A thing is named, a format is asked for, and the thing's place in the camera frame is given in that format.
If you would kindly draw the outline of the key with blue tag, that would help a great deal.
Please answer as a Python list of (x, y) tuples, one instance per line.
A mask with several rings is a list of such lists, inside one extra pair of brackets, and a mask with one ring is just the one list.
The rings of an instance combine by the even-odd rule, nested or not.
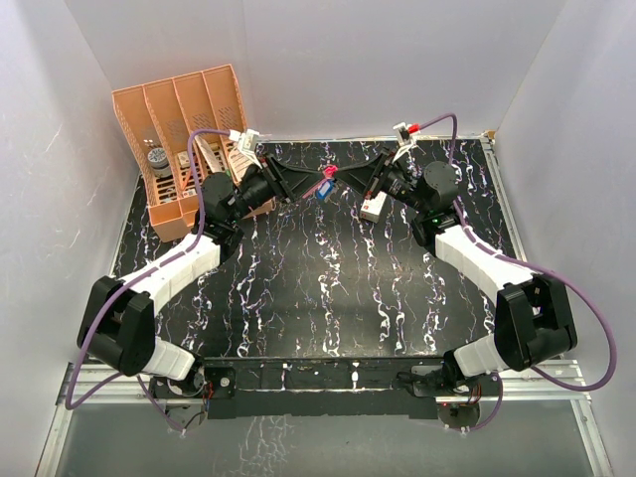
[(326, 201), (335, 189), (335, 182), (331, 179), (325, 179), (315, 190), (315, 196), (318, 200)]

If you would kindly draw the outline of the pink strap keyring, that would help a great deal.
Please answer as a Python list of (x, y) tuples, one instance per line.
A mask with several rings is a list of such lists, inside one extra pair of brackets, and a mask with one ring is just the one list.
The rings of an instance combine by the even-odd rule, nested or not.
[(337, 166), (330, 165), (323, 170), (323, 174), (326, 179), (332, 179), (337, 171), (338, 171)]

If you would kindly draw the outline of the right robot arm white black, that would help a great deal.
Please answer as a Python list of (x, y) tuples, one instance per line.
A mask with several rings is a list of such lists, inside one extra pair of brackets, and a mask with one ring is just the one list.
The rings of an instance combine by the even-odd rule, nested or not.
[(439, 387), (463, 395), (477, 385), (479, 376), (521, 372), (576, 346), (564, 284), (506, 261), (462, 225), (454, 207), (458, 185), (451, 165), (434, 161), (414, 176), (383, 151), (375, 160), (347, 166), (333, 177), (367, 199), (384, 193), (414, 209), (410, 226), (416, 242), (493, 302), (493, 332), (444, 354), (441, 369), (430, 374)]

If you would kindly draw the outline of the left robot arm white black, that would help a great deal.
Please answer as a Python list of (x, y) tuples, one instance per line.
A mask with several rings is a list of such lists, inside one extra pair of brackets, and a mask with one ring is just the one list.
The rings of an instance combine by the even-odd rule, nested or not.
[(195, 226), (160, 258), (121, 278), (104, 276), (92, 287), (77, 344), (120, 375), (169, 380), (185, 397), (198, 394), (205, 372), (191, 351), (157, 337), (157, 314), (184, 288), (218, 268), (239, 247), (239, 221), (271, 199), (295, 202), (330, 174), (279, 163), (267, 155), (249, 165), (239, 184), (213, 173), (201, 184)]

